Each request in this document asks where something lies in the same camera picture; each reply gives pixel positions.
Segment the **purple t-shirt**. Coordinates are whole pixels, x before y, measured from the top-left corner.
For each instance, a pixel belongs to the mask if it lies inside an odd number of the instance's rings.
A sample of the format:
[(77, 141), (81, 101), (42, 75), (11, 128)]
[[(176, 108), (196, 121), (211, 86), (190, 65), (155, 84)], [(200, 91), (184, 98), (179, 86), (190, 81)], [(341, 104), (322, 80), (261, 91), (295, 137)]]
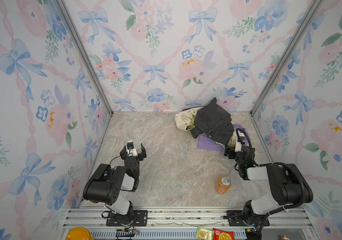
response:
[(235, 148), (237, 137), (239, 135), (244, 135), (246, 137), (245, 146), (250, 146), (249, 141), (247, 139), (248, 132), (246, 131), (246, 129), (242, 125), (233, 124), (233, 126), (234, 126), (234, 133), (232, 137), (230, 138), (230, 141), (227, 145), (217, 143), (213, 141), (212, 139), (210, 139), (206, 134), (201, 134), (199, 135), (199, 139), (198, 139), (198, 149), (207, 150), (207, 151), (217, 151), (224, 155), (225, 149), (227, 146), (229, 146), (230, 148)]

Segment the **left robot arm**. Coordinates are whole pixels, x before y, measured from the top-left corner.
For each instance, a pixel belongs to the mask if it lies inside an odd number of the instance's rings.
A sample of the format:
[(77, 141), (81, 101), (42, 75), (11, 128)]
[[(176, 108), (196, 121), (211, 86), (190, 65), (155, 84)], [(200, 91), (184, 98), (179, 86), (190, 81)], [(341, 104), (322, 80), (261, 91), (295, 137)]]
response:
[(102, 213), (108, 227), (145, 227), (146, 210), (135, 210), (133, 203), (121, 195), (121, 191), (135, 192), (140, 182), (140, 162), (147, 157), (146, 149), (140, 145), (138, 152), (134, 142), (127, 142), (120, 152), (123, 166), (100, 164), (85, 185), (83, 199), (103, 203), (108, 211)]

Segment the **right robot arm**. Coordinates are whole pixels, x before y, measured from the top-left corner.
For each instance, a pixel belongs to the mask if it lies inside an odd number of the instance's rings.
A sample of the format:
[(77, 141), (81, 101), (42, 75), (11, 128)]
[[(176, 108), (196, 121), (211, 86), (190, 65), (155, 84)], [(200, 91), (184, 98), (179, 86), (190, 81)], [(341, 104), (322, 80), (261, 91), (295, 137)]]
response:
[(249, 200), (242, 211), (227, 211), (224, 219), (231, 227), (248, 226), (258, 231), (268, 225), (268, 217), (310, 203), (314, 194), (302, 173), (294, 164), (268, 163), (257, 165), (254, 148), (240, 150), (226, 147), (224, 155), (236, 161), (235, 170), (244, 181), (266, 181), (269, 191)]

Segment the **cream green printed cloth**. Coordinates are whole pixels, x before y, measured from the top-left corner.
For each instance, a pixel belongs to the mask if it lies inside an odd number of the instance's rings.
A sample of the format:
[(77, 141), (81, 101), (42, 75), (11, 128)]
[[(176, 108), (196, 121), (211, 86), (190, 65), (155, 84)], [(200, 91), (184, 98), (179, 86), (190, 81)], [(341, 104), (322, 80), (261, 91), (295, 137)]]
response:
[(182, 131), (190, 131), (195, 128), (195, 118), (200, 109), (202, 109), (202, 107), (192, 108), (177, 113), (174, 117), (177, 128)]

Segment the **orange soda can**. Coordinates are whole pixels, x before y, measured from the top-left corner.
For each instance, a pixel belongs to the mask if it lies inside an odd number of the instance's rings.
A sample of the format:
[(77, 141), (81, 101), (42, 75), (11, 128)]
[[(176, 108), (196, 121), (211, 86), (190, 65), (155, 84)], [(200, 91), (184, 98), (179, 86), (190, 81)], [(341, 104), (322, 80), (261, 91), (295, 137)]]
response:
[(218, 179), (215, 190), (218, 194), (224, 194), (231, 187), (231, 180), (229, 177), (224, 176)]

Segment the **dark grey jeans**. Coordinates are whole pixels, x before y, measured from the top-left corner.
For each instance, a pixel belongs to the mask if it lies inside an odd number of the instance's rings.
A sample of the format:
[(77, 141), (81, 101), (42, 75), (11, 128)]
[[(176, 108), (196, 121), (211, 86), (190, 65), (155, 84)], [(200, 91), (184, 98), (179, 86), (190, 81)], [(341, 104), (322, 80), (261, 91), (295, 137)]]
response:
[(231, 115), (217, 104), (217, 98), (197, 111), (194, 120), (192, 136), (196, 139), (198, 135), (206, 134), (215, 142), (228, 145), (234, 133)]

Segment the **red snack packet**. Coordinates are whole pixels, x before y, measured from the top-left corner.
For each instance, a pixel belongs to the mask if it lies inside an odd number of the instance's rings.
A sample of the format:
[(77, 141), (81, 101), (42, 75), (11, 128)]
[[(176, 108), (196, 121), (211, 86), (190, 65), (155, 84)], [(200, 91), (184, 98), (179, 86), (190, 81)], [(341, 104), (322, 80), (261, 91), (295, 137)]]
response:
[(213, 229), (214, 238), (213, 240), (235, 240), (234, 232), (227, 232), (219, 229)]

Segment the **yellow-green snack packet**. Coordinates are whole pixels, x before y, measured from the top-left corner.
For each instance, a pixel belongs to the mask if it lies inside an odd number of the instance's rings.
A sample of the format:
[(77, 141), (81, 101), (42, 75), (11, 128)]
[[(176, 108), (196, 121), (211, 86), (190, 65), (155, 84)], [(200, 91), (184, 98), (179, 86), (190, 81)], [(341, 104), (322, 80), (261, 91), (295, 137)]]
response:
[(198, 226), (196, 239), (198, 240), (213, 240), (214, 239), (214, 231), (208, 230), (202, 226)]

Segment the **yellow round lid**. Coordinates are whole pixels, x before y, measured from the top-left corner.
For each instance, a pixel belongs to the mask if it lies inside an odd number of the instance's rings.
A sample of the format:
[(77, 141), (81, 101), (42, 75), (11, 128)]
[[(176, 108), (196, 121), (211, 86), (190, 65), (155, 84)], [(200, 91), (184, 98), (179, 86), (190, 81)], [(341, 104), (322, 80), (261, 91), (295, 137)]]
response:
[(91, 232), (83, 227), (76, 227), (69, 231), (66, 240), (95, 240)]

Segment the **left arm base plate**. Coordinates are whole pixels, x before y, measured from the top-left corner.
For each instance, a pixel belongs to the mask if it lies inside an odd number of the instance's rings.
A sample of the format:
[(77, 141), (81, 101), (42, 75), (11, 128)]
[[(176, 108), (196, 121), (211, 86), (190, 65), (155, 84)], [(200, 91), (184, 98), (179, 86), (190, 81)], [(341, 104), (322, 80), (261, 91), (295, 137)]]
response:
[(114, 214), (109, 212), (106, 219), (107, 227), (146, 227), (148, 222), (147, 210), (129, 211), (127, 215)]

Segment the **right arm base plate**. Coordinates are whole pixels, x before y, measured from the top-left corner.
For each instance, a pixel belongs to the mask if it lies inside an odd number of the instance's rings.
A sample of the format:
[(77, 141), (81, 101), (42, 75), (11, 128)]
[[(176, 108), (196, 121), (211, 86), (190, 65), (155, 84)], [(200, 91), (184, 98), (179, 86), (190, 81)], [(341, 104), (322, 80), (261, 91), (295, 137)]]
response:
[(223, 219), (229, 222), (230, 227), (259, 227), (264, 215), (255, 215), (253, 212), (228, 210)]

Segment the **aluminium mounting rail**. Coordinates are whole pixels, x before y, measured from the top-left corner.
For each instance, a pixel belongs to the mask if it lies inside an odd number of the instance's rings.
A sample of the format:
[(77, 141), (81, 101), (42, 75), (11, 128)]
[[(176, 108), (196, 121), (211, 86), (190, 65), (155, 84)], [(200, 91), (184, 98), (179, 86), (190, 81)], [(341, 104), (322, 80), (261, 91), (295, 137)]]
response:
[[(146, 226), (136, 222), (129, 230), (107, 226), (107, 210), (101, 207), (71, 209), (59, 235), (66, 239), (71, 229), (83, 227), (96, 240), (194, 240), (199, 226), (233, 232), (237, 240), (246, 240), (247, 230), (256, 224), (246, 225), (241, 220), (225, 219), (227, 215), (239, 213), (240, 208), (198, 207), (140, 207), (147, 211)], [(313, 225), (302, 208), (280, 212), (268, 218), (263, 228), (264, 240), (279, 240), (286, 235), (291, 240), (317, 240)]]

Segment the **left corner aluminium post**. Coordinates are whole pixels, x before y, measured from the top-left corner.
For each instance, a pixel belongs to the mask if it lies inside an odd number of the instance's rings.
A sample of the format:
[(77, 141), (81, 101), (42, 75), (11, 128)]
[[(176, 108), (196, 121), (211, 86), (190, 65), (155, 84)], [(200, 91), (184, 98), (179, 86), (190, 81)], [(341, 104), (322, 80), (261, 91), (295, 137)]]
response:
[(113, 116), (113, 111), (108, 103), (106, 94), (104, 93), (103, 87), (96, 75), (96, 72), (94, 68), (92, 67), (90, 58), (87, 54), (86, 48), (84, 44), (82, 43), (81, 36), (78, 33), (78, 30), (74, 24), (74, 21), (71, 17), (71, 14), (66, 6), (65, 1), (62, 0), (53, 0), (53, 3), (56, 8), (58, 8), (59, 15), (63, 19), (63, 22), (65, 26), (68, 28), (69, 34), (73, 39), (73, 42), (75, 44), (75, 48), (77, 49), (78, 54), (80, 55), (80, 59), (83, 61), (85, 69), (87, 70), (87, 73), (91, 77), (91, 81), (94, 84), (97, 93), (99, 94), (103, 106), (106, 108), (108, 112), (108, 116)]

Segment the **corner aluminium post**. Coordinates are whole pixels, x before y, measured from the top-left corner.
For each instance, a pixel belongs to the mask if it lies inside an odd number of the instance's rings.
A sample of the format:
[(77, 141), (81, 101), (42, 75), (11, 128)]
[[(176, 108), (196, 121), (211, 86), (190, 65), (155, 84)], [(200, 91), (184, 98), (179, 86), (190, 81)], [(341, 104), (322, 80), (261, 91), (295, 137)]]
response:
[(103, 87), (96, 75), (96, 72), (94, 68), (92, 67), (90, 58), (87, 54), (86, 48), (84, 44), (82, 43), (81, 36), (78, 33), (78, 30), (74, 24), (74, 21), (71, 17), (71, 14), (66, 6), (65, 1), (62, 0), (53, 0), (53, 3), (56, 8), (58, 8), (59, 15), (63, 19), (63, 22), (65, 26), (68, 28), (69, 34), (73, 39), (73, 42), (75, 44), (75, 48), (77, 49), (78, 54), (80, 55), (80, 59), (83, 61), (85, 69), (87, 70), (87, 73), (91, 77), (91, 81), (94, 84), (97, 93), (99, 94), (103, 106), (106, 108), (108, 112), (108, 116), (113, 116), (113, 111), (108, 103), (106, 94), (104, 93)]
[(296, 31), (293, 34), (292, 40), (287, 45), (285, 51), (283, 52), (280, 61), (277, 64), (276, 69), (272, 72), (270, 75), (269, 80), (267, 81), (265, 87), (263, 88), (260, 96), (257, 98), (257, 101), (255, 105), (253, 106), (252, 110), (250, 111), (251, 117), (254, 117), (257, 115), (258, 110), (261, 108), (264, 99), (268, 95), (270, 89), (273, 87), (274, 82), (279, 77), (280, 73), (284, 69), (286, 62), (288, 62), (291, 55), (296, 50), (296, 47), (298, 45), (298, 42), (301, 40), (301, 38), (305, 35), (305, 32), (311, 22), (314, 20), (314, 18), (317, 15), (317, 12), (319, 11), (319, 8), (322, 6), (323, 1), (322, 0), (315, 0), (310, 2), (310, 6), (308, 10), (305, 12), (302, 23), (299, 24)]

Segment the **right corner aluminium post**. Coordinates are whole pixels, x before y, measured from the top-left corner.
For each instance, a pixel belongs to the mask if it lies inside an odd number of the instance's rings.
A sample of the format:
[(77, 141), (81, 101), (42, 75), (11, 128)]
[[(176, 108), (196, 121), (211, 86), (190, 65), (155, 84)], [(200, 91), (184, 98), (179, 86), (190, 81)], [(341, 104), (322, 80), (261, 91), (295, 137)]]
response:
[(257, 98), (257, 101), (255, 105), (253, 106), (252, 110), (250, 111), (251, 117), (254, 117), (257, 115), (258, 110), (261, 108), (264, 99), (268, 95), (270, 89), (273, 87), (274, 82), (279, 77), (280, 73), (284, 69), (286, 62), (288, 62), (291, 55), (296, 50), (296, 47), (298, 45), (298, 42), (301, 40), (301, 38), (305, 35), (305, 32), (311, 22), (314, 20), (314, 18), (317, 15), (317, 12), (319, 11), (319, 8), (322, 6), (323, 1), (322, 0), (315, 0), (310, 2), (310, 6), (308, 10), (305, 12), (302, 23), (299, 24), (296, 31), (293, 34), (292, 40), (287, 45), (285, 51), (283, 52), (280, 61), (277, 64), (276, 69), (272, 72), (270, 75), (269, 80), (267, 81), (265, 87), (263, 88), (260, 96)]

